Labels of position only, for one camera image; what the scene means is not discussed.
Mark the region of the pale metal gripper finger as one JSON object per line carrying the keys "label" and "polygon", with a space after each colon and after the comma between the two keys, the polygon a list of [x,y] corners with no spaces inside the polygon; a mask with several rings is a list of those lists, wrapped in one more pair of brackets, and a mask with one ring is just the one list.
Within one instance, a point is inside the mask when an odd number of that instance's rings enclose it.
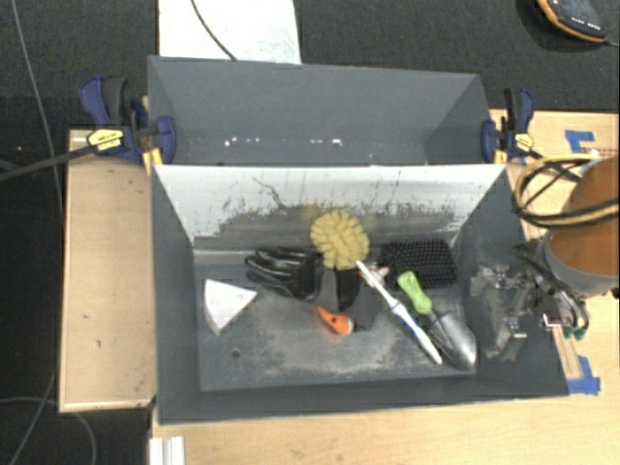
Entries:
{"label": "pale metal gripper finger", "polygon": [[521,328],[517,317],[503,317],[494,326],[484,354],[490,359],[516,360],[527,339],[528,334]]}
{"label": "pale metal gripper finger", "polygon": [[486,290],[503,290],[509,285],[507,264],[480,264],[470,281],[470,296],[480,297]]}

